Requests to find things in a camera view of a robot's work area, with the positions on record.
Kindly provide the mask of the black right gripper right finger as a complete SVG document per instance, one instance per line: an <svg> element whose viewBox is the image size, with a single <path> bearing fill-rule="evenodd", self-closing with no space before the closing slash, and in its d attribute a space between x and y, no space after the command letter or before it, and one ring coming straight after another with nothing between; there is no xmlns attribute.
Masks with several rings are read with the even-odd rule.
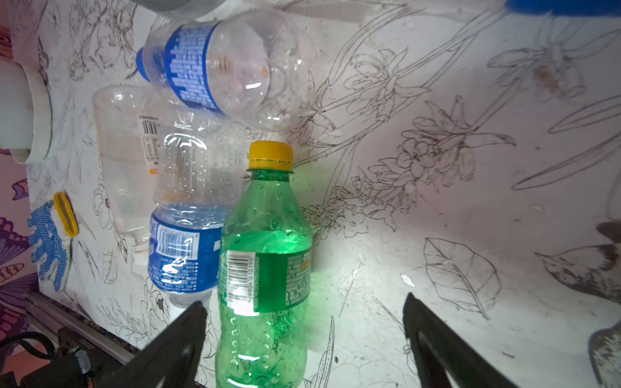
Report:
<svg viewBox="0 0 621 388"><path fill-rule="evenodd" d="M422 387L514 387L421 300L408 294L403 324Z"/></svg>

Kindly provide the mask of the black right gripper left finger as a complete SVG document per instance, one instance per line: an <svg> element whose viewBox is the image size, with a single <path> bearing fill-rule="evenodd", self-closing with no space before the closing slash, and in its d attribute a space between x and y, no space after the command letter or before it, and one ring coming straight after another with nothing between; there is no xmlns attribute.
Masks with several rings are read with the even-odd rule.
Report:
<svg viewBox="0 0 621 388"><path fill-rule="evenodd" d="M127 365L105 378L111 388L194 387L208 314L194 302Z"/></svg>

